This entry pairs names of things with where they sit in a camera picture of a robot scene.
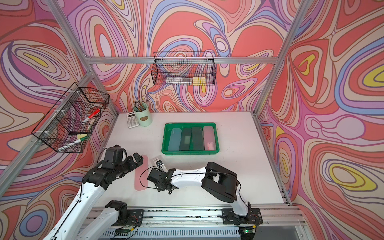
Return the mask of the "teal pencil case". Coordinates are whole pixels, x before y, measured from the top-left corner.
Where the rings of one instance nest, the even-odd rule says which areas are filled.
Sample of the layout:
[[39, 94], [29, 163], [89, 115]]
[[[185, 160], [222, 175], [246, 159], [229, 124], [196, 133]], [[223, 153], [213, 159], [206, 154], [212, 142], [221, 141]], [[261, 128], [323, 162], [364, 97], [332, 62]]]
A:
[[179, 151], [181, 142], [182, 130], [180, 128], [173, 128], [170, 135], [168, 151], [176, 152]]

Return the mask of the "green plastic storage tray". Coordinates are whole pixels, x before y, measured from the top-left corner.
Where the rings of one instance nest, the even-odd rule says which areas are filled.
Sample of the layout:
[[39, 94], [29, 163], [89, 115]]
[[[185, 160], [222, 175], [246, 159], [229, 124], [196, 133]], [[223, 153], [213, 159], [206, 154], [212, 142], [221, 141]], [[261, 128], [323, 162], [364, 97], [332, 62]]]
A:
[[[191, 137], [191, 143], [190, 143], [190, 149], [188, 151], [176, 151], [176, 152], [169, 152], [168, 151], [168, 145], [170, 140], [171, 131], [173, 128], [180, 128], [181, 130], [183, 128], [193, 128], [193, 127], [201, 127], [202, 130], [204, 126], [212, 126], [215, 131], [215, 138], [216, 138], [216, 147], [217, 149], [215, 151], [193, 151], [192, 150], [192, 137]], [[219, 145], [219, 139], [217, 134], [217, 126], [215, 123], [167, 123], [165, 124], [164, 128], [164, 136], [163, 136], [163, 143], [162, 143], [162, 153], [167, 156], [184, 156], [184, 155], [215, 155], [220, 151], [220, 145]]]

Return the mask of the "dark green translucent pencil case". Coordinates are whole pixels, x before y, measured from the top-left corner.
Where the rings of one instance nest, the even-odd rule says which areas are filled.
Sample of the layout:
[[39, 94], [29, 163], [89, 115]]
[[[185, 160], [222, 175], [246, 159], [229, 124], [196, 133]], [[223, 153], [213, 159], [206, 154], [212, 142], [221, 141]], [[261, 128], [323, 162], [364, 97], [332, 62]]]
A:
[[183, 128], [182, 134], [181, 134], [179, 151], [188, 151], [190, 149], [191, 137], [192, 137], [192, 129]]

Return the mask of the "pink pencil case with sticker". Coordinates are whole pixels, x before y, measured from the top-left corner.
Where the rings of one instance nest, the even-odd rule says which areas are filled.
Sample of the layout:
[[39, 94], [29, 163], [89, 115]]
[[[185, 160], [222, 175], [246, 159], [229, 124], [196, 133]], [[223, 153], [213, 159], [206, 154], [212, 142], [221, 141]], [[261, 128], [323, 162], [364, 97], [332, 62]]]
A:
[[215, 151], [216, 147], [216, 138], [215, 131], [212, 126], [204, 126], [203, 128], [203, 137], [206, 151]]

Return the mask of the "clear rectangular pencil case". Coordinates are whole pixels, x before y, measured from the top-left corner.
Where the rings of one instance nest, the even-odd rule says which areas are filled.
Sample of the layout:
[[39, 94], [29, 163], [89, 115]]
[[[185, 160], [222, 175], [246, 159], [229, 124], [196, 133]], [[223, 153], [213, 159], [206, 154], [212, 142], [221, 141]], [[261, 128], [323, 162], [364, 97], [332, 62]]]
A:
[[162, 160], [161, 156], [157, 156], [157, 157], [151, 159], [151, 160], [149, 161], [150, 166], [151, 166], [151, 167], [158, 168], [158, 167], [156, 166], [156, 162], [157, 162], [158, 160]]

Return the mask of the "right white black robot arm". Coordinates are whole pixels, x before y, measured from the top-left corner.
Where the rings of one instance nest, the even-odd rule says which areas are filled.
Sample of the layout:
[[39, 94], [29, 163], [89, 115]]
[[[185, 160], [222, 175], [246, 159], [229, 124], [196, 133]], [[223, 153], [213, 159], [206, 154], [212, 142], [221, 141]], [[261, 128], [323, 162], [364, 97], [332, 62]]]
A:
[[221, 219], [224, 225], [256, 225], [256, 217], [251, 204], [241, 195], [242, 185], [236, 173], [214, 163], [195, 170], [168, 169], [162, 161], [148, 168], [147, 180], [153, 183], [158, 192], [168, 192], [186, 187], [201, 187], [217, 200], [230, 204], [229, 209], [222, 209]]

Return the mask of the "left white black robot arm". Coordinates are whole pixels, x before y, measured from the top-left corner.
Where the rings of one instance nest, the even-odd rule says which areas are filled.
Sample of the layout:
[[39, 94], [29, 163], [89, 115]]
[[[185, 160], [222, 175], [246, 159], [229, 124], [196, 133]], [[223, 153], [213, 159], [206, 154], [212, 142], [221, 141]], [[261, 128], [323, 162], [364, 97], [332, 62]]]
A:
[[107, 148], [104, 159], [83, 177], [74, 200], [45, 239], [97, 240], [116, 223], [139, 227], [138, 217], [129, 212], [127, 204], [112, 200], [97, 218], [84, 229], [81, 228], [94, 205], [113, 181], [133, 172], [143, 164], [143, 161], [141, 155], [134, 153], [129, 156], [119, 145]]

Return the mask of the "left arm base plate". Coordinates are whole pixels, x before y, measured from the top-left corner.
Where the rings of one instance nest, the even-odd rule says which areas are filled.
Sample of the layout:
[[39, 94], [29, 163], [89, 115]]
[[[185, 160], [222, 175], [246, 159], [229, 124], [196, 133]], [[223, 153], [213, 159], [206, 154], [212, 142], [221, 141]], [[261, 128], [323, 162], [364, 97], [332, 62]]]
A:
[[117, 213], [117, 220], [112, 226], [141, 226], [144, 219], [144, 210], [137, 209], [125, 209], [125, 210], [112, 210], [113, 213]]

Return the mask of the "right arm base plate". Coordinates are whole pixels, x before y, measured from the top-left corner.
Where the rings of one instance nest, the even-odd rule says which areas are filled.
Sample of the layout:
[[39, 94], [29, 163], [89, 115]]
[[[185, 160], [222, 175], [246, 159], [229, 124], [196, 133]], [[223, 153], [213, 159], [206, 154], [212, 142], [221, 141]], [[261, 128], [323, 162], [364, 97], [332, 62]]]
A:
[[233, 209], [222, 209], [222, 216], [224, 225], [256, 225], [259, 226], [263, 223], [262, 214], [259, 208], [251, 208], [248, 214], [244, 216], [236, 215]]

